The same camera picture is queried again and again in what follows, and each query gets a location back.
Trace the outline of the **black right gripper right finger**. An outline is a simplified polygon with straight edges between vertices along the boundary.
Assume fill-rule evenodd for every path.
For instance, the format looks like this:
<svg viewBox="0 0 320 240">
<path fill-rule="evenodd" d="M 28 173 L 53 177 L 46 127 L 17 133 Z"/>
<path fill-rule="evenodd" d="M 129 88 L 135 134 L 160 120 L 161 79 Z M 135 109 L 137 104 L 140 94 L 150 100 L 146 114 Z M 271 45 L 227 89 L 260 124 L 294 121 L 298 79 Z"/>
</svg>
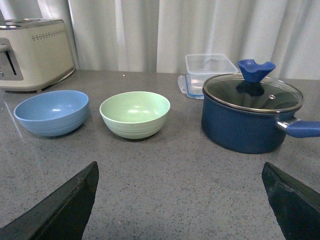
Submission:
<svg viewBox="0 0 320 240">
<path fill-rule="evenodd" d="M 261 178 L 285 239 L 318 240 L 320 194 L 269 162 Z"/>
</svg>

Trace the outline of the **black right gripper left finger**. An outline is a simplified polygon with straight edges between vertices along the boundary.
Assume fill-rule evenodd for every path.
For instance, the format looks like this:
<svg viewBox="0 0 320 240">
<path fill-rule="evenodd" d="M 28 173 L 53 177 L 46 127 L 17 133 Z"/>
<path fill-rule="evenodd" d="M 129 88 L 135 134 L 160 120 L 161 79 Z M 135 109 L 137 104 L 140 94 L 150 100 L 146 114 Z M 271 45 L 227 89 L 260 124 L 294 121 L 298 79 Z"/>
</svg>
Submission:
<svg viewBox="0 0 320 240">
<path fill-rule="evenodd" d="M 80 240 L 99 181 L 93 161 L 33 208 L 0 229 L 2 240 Z"/>
</svg>

